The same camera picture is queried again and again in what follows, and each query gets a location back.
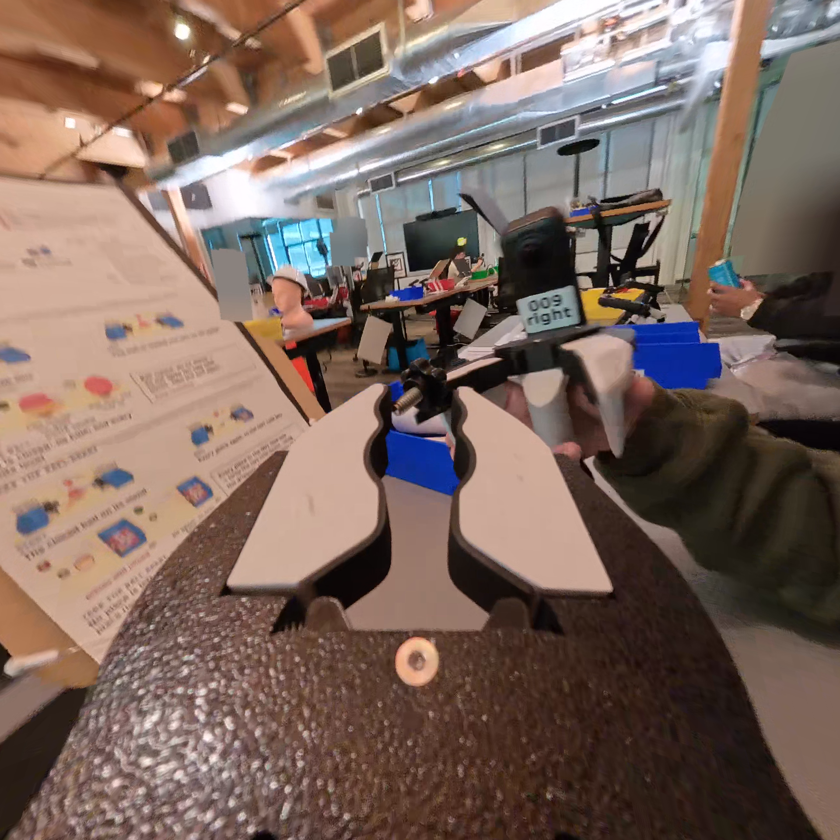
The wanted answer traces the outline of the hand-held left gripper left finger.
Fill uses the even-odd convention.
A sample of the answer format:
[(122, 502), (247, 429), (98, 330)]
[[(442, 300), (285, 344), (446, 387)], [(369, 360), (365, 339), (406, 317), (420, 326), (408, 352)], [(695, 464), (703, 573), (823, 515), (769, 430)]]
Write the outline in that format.
[(230, 593), (350, 607), (384, 581), (391, 412), (389, 387), (371, 385), (295, 440), (227, 578)]

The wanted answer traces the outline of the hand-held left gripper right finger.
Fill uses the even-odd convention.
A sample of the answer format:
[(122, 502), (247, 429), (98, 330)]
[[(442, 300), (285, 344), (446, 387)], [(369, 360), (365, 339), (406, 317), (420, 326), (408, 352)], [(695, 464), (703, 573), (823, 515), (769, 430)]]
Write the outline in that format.
[(613, 583), (552, 450), (469, 387), (451, 405), (455, 473), (448, 574), (486, 613), (513, 600), (599, 599)]

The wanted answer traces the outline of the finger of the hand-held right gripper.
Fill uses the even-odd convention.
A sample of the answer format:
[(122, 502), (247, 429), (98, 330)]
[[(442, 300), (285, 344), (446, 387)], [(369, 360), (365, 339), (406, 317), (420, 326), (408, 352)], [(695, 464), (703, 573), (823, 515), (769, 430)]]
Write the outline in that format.
[(528, 372), (526, 364), (507, 356), (491, 354), (477, 360), (462, 360), (448, 371), (448, 399), (452, 400), (459, 388), (484, 394)]

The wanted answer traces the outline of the black star knob with screw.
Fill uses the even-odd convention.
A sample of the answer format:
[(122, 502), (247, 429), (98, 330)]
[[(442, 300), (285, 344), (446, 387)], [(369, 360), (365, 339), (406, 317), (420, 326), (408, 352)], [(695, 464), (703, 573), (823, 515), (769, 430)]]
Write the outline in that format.
[(401, 372), (402, 395), (392, 400), (392, 414), (403, 416), (415, 411), (416, 423), (421, 424), (446, 413), (453, 401), (453, 389), (446, 371), (428, 359), (417, 359)]

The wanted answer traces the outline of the person's right forearm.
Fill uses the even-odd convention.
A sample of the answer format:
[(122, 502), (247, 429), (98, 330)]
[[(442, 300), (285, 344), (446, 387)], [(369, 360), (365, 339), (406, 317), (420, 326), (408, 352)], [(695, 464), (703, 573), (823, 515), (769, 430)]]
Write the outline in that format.
[(726, 397), (656, 385), (624, 453), (597, 468), (694, 561), (806, 620), (839, 623), (839, 456), (775, 437)]

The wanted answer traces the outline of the another person's forearm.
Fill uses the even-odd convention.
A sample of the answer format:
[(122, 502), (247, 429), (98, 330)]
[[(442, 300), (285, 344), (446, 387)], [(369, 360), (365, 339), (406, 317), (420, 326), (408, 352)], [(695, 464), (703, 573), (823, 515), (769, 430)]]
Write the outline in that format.
[(838, 340), (838, 288), (833, 274), (815, 272), (769, 291), (747, 324), (778, 340)]

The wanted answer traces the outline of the person's right hand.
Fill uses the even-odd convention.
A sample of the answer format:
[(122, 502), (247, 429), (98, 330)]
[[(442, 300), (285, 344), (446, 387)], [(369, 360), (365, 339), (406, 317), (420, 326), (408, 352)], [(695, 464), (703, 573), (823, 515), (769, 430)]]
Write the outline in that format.
[[(656, 385), (645, 377), (635, 375), (623, 395), (625, 435), (630, 437), (642, 416), (651, 407)], [(509, 380), (505, 384), (505, 410), (526, 426), (532, 427), (529, 406), (520, 384)], [(553, 447), (555, 455), (583, 461), (610, 451), (602, 417), (582, 385), (573, 385), (568, 395), (572, 439)]]

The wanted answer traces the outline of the black tool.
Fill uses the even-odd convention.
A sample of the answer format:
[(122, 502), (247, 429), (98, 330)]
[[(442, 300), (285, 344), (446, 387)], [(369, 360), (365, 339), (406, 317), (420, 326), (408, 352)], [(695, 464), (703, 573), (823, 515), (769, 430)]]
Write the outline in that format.
[(641, 322), (643, 320), (653, 322), (664, 322), (666, 316), (658, 303), (658, 296), (662, 291), (655, 283), (631, 281), (626, 287), (609, 289), (608, 293), (601, 295), (598, 305), (606, 309), (615, 309), (622, 314), (616, 320), (616, 325), (628, 324), (631, 321)]

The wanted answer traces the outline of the raised wooden desk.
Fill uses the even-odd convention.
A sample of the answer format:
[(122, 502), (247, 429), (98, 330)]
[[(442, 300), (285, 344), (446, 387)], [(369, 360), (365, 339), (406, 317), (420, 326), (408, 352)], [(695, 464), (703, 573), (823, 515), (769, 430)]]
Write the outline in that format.
[[(574, 263), (577, 237), (587, 230), (597, 234), (595, 269), (589, 272), (576, 269), (577, 277), (587, 278), (595, 289), (617, 288), (639, 277), (657, 280), (659, 262), (654, 266), (640, 266), (639, 263), (656, 242), (670, 206), (671, 201), (664, 198), (621, 206), (591, 205), (568, 217), (565, 225), (572, 237)], [(628, 224), (633, 224), (631, 237), (623, 254), (616, 255), (613, 252), (613, 231)]]

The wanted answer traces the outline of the long wooden desk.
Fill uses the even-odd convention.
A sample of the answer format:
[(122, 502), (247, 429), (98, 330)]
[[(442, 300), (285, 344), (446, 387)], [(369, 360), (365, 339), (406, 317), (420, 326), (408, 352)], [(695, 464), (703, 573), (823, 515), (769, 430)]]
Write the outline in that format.
[(438, 352), (432, 357), (432, 362), (446, 366), (454, 359), (455, 329), (452, 321), (451, 308), (453, 302), (465, 302), (480, 291), (490, 289), (498, 283), (498, 276), (491, 276), (481, 280), (466, 280), (456, 284), (451, 290), (441, 290), (423, 295), (421, 298), (403, 301), (374, 301), (360, 306), (360, 312), (379, 317), (392, 325), (391, 344), (395, 347), (397, 366), (395, 371), (401, 373), (410, 364), (407, 357), (407, 337), (403, 324), (403, 312), (414, 308), (420, 312), (432, 312), (437, 326)]

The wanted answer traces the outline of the blue plastic bin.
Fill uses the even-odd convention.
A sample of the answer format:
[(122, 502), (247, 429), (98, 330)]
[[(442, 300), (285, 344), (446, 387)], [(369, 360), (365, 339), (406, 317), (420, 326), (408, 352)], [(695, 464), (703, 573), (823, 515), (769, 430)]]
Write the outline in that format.
[(624, 338), (631, 339), (637, 347), (654, 345), (695, 345), (703, 343), (699, 324), (692, 320), (683, 322), (628, 323), (615, 327)]
[(459, 485), (453, 456), (443, 438), (390, 431), (386, 438), (385, 474), (417, 487), (452, 497)]
[(633, 364), (636, 371), (670, 390), (705, 390), (722, 373), (717, 343), (640, 343)]

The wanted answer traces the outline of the black office chair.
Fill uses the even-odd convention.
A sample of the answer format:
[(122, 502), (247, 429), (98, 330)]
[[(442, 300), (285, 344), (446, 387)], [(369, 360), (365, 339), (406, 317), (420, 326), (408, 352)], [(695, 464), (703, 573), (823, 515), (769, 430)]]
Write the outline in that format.
[(395, 275), (392, 266), (369, 268), (355, 292), (359, 317), (386, 310), (389, 306), (386, 299), (391, 296), (394, 288)]

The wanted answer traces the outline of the small desk with black legs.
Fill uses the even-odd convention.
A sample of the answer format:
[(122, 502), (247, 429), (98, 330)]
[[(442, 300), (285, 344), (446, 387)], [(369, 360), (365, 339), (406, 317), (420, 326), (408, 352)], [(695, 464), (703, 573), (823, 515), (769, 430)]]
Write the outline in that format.
[(304, 329), (284, 330), (282, 339), (277, 341), (291, 361), (298, 358), (305, 361), (313, 393), (325, 413), (330, 413), (332, 406), (318, 352), (331, 349), (337, 342), (339, 331), (351, 324), (350, 318), (321, 318)]

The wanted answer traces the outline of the mannequin head with white cap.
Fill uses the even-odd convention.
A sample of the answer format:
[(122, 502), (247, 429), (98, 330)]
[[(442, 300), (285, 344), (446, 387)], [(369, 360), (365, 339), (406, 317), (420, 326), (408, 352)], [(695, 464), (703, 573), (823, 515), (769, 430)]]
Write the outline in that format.
[(304, 307), (309, 294), (304, 274), (289, 264), (279, 266), (270, 279), (270, 287), (282, 328), (292, 332), (310, 329), (313, 317)]

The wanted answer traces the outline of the clear plastic bag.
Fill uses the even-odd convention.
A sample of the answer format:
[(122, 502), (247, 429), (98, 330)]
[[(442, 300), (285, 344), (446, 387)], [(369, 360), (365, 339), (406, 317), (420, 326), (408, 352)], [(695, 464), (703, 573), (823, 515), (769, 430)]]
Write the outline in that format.
[(768, 333), (729, 335), (713, 340), (721, 363), (743, 382), (764, 382), (778, 373), (783, 361), (775, 349), (776, 337)]

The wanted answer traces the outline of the large vent grille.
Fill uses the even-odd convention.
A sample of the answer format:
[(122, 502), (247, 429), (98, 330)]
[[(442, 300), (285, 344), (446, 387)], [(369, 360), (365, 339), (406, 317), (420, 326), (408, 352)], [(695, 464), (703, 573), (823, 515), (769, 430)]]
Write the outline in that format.
[(324, 55), (329, 98), (345, 96), (388, 74), (389, 45), (385, 22), (369, 27)]

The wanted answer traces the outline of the black wall screen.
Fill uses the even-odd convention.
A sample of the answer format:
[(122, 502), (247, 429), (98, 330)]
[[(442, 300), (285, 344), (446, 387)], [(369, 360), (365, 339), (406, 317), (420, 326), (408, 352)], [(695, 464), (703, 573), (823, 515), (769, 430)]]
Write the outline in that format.
[(410, 272), (426, 271), (463, 251), (470, 260), (480, 257), (479, 216), (475, 210), (446, 211), (404, 223), (403, 238)]

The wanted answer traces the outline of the spiral metal duct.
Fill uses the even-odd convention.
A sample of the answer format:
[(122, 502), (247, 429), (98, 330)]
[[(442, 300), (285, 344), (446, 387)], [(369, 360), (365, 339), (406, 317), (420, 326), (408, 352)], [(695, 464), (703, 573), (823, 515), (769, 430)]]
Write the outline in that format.
[(468, 124), (444, 136), (431, 124), (399, 129), (376, 137), (363, 136), (349, 146), (339, 143), (281, 166), (266, 179), (287, 199), (339, 190), (347, 186), (383, 182), (390, 190), (427, 175), (486, 162), (514, 151), (552, 148), (591, 137), (628, 124), (654, 119), (681, 110), (688, 102), (688, 81), (675, 80), (630, 93), (585, 113), (543, 114), (520, 112), (483, 125)]
[(345, 96), (329, 98), (326, 70), (277, 94), (216, 133), (204, 129), (181, 136), (181, 158), (150, 165), (153, 182), (198, 182), (275, 148), (294, 144), (323, 127), (382, 102), (402, 98), (432, 76), (448, 76), (548, 36), (557, 12), (534, 2), (477, 2), (460, 14), (449, 12), (406, 27), (406, 37), (386, 29), (390, 68)]

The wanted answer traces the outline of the wooden post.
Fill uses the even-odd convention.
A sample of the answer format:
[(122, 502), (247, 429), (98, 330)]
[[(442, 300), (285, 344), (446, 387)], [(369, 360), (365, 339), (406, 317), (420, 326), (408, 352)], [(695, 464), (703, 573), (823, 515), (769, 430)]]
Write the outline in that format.
[(701, 331), (706, 331), (710, 306), (707, 271), (723, 255), (771, 6), (769, 1), (737, 1), (733, 8), (728, 61), (686, 302), (688, 314)]

